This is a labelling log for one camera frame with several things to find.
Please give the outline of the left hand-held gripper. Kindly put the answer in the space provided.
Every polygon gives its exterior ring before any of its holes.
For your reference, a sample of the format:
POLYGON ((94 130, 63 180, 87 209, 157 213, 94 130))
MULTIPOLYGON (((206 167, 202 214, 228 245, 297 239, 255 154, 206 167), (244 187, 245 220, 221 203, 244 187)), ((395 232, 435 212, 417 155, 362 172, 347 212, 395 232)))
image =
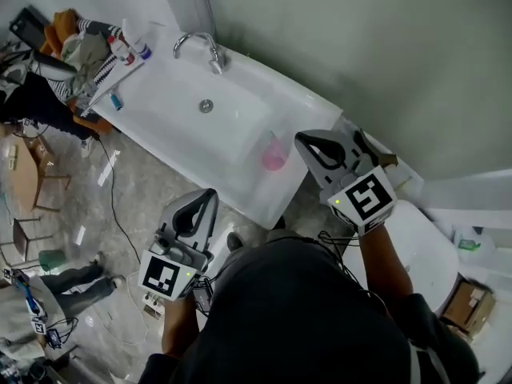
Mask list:
POLYGON ((217 191, 208 188, 186 193, 164 208, 160 231, 180 242, 155 234, 150 248, 142 253, 139 287, 170 301, 193 290, 214 260, 207 248, 218 204, 217 191))

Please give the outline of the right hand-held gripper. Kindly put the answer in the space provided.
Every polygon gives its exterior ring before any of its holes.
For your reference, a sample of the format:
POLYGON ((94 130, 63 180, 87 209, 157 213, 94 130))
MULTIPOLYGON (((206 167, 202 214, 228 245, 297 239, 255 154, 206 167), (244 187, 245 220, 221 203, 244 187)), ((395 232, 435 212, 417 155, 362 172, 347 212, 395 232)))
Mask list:
POLYGON ((305 130, 296 133, 294 144, 322 191, 334 194, 327 200, 333 215, 358 236, 369 233, 392 215, 397 196, 380 166, 341 190, 345 167, 352 166, 362 153, 348 135, 333 130, 305 130))

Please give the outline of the pink spray bottle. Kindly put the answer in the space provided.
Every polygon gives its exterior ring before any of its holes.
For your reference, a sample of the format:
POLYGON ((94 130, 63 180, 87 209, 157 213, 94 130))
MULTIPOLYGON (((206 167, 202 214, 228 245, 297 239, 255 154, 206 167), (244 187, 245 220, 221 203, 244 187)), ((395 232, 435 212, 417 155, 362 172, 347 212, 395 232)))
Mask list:
POLYGON ((282 140, 271 130, 263 137, 262 164, 268 171, 277 171, 284 167, 288 152, 282 140))

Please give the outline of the person's left forearm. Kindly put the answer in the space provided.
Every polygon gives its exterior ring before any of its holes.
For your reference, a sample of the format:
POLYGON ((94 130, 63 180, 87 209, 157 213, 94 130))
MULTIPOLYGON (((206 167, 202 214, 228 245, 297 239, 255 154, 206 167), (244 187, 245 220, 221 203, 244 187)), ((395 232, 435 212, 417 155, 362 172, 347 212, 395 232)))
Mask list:
POLYGON ((199 335, 195 299, 192 294, 164 302, 162 352, 181 358, 199 335))

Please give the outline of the red cap bottle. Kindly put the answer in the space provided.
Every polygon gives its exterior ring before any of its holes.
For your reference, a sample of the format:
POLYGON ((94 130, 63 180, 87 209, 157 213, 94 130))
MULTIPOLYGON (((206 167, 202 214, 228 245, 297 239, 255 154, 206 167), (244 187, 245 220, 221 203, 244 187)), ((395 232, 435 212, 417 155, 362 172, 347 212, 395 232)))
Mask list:
POLYGON ((113 35, 107 39, 110 45, 110 50, 125 66, 131 65, 135 61, 135 56, 130 51, 129 47, 120 39, 115 38, 113 35))

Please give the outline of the white bottle blue label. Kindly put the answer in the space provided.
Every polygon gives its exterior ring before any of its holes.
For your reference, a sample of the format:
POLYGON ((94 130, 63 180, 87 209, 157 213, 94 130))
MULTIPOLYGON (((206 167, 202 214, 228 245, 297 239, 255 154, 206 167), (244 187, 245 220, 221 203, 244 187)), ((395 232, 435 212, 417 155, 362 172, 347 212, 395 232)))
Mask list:
POLYGON ((124 18, 122 20, 122 33, 129 46, 142 60, 151 57, 151 48, 148 46, 145 34, 140 26, 131 22, 128 18, 124 18))

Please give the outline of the black bag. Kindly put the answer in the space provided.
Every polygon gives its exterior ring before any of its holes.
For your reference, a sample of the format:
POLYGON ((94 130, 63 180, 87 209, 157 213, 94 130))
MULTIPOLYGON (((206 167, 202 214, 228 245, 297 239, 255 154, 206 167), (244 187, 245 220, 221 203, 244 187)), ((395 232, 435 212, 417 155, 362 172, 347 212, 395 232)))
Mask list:
POLYGON ((370 160, 372 161, 374 166, 380 166, 382 168, 386 168, 388 166, 397 166, 398 158, 395 154, 384 153, 380 151, 370 140, 365 136, 363 130, 358 130, 354 132, 353 136, 354 142, 361 149, 364 154, 368 154, 370 156, 370 160))

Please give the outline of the black waist device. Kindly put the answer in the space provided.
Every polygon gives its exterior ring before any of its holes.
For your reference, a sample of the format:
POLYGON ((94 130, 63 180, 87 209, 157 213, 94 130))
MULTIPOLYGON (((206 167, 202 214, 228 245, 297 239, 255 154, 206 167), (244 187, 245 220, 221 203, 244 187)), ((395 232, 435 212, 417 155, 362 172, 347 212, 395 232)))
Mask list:
POLYGON ((212 282, 208 278, 201 278, 193 288, 196 309, 208 316, 211 308, 211 300, 214 295, 212 282))

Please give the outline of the white power strip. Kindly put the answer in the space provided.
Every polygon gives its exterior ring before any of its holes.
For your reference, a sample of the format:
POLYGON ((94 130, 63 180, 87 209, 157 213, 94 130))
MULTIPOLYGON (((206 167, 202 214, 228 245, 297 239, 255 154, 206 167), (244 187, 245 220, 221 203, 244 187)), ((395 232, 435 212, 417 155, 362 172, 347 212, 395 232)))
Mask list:
POLYGON ((163 299, 151 292, 144 293, 142 297, 143 310, 155 319, 160 319, 165 314, 163 299))

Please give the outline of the person's dark shirt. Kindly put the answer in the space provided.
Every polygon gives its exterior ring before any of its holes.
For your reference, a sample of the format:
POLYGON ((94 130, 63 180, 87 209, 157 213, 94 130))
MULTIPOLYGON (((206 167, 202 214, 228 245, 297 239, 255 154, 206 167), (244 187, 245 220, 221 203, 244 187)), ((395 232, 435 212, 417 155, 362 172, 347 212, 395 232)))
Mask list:
POLYGON ((138 384, 478 384, 478 361, 420 294, 386 302, 320 246, 252 248, 218 280, 182 354, 152 354, 138 384))

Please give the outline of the green packet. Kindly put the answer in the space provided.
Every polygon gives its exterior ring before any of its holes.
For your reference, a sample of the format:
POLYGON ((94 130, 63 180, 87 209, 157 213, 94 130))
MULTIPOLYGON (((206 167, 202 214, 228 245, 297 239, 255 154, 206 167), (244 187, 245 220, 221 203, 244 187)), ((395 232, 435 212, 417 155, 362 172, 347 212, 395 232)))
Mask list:
POLYGON ((479 235, 465 236, 460 235, 457 240, 457 248, 465 251, 476 251, 482 245, 482 239, 479 235))

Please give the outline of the dark metal chair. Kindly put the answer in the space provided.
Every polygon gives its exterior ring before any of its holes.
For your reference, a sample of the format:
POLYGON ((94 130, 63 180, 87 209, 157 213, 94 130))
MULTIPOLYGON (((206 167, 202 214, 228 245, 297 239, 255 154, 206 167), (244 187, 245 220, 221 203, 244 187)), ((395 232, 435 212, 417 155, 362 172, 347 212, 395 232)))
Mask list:
POLYGON ((14 218, 13 219, 12 241, 0 243, 0 257, 2 258, 2 260, 4 261, 5 264, 9 265, 10 263, 7 261, 6 255, 3 251, 4 246, 13 245, 15 247, 16 251, 18 252, 18 255, 21 257, 22 261, 26 262, 27 258, 28 258, 29 246, 32 242, 39 242, 39 241, 43 241, 43 240, 52 239, 52 237, 53 237, 52 234, 41 236, 41 237, 34 237, 34 238, 30 238, 26 234, 26 232, 23 228, 23 225, 22 225, 23 223, 25 223, 25 222, 40 222, 40 221, 41 221, 40 217, 25 218, 25 219, 14 218))

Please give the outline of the round wooden table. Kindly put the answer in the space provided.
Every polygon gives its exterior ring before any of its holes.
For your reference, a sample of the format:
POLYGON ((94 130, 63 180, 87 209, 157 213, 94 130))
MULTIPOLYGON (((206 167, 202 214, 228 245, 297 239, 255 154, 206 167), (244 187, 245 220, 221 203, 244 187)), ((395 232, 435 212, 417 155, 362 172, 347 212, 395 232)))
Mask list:
POLYGON ((13 145, 16 146, 16 162, 10 172, 14 195, 23 211, 30 213, 41 210, 49 213, 59 213, 60 208, 43 206, 39 194, 45 181, 64 180, 64 189, 69 188, 72 177, 68 174, 48 174, 49 166, 55 163, 55 155, 43 136, 37 138, 22 138, 15 136, 13 145))

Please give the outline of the black white striped cloth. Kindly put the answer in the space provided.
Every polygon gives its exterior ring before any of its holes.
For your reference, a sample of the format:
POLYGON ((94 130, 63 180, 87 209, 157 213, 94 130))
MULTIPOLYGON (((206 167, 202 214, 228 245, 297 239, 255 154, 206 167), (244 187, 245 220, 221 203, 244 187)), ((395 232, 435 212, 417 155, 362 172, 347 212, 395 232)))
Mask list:
POLYGON ((120 38, 122 35, 121 27, 85 18, 80 18, 77 20, 77 28, 79 32, 84 32, 85 34, 100 34, 104 37, 104 39, 108 39, 110 36, 113 36, 114 38, 120 38))

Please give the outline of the black monitor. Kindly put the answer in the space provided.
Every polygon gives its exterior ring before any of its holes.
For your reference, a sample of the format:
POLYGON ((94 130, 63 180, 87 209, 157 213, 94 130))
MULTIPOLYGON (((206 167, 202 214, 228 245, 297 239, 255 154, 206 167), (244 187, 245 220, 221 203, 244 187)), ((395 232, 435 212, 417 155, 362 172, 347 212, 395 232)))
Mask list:
POLYGON ((46 41, 44 27, 50 22, 34 6, 22 8, 9 24, 9 31, 35 50, 42 48, 46 41))

